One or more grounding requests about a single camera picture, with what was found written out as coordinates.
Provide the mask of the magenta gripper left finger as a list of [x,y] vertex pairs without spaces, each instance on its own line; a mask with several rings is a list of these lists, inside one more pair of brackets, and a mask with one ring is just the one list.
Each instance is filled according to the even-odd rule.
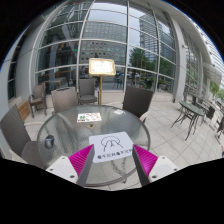
[[69,157],[59,157],[47,168],[47,171],[84,187],[86,185],[94,155],[94,145],[89,145]]

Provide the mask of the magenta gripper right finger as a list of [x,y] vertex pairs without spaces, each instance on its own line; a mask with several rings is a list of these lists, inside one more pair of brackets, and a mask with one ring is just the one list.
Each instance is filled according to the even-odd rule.
[[179,168],[166,156],[159,156],[134,145],[132,156],[142,186],[175,173]]

